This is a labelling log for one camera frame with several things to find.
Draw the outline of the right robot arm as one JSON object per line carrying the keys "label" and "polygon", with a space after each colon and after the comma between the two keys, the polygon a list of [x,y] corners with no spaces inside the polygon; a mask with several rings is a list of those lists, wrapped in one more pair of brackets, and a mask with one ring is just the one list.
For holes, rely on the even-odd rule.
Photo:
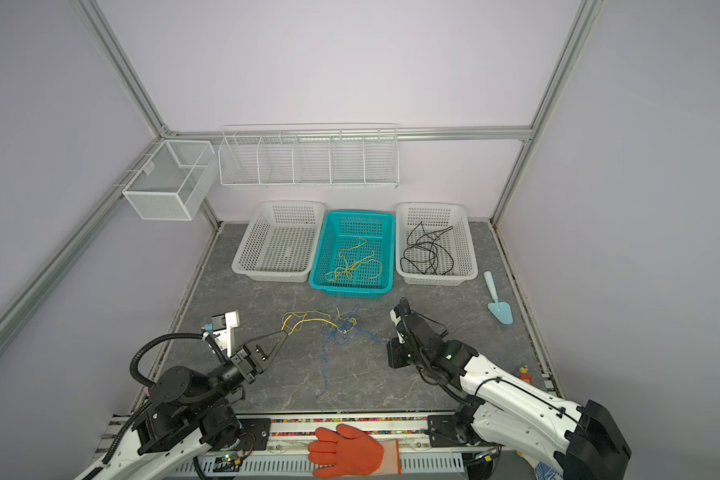
{"label": "right robot arm", "polygon": [[632,456],[609,410],[579,405],[510,374],[475,348],[436,332],[406,298],[391,310],[396,338],[391,368],[414,367],[422,380],[458,402],[454,443],[509,447],[566,479],[622,479]]}

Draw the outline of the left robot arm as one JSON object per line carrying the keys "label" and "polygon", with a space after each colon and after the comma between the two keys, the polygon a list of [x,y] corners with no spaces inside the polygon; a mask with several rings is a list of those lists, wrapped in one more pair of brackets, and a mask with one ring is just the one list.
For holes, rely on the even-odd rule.
{"label": "left robot arm", "polygon": [[[235,395],[266,372],[288,333],[278,330],[255,337],[229,353],[222,334],[169,333],[144,345],[130,362],[131,376],[147,389],[147,398],[125,421],[100,459],[80,479],[162,479],[180,465],[198,463],[211,451],[230,450],[245,461],[267,447],[271,426],[266,418],[236,415]],[[214,353],[218,365],[208,373],[186,366],[166,370],[156,380],[139,371],[142,357],[170,340],[198,340]]]}

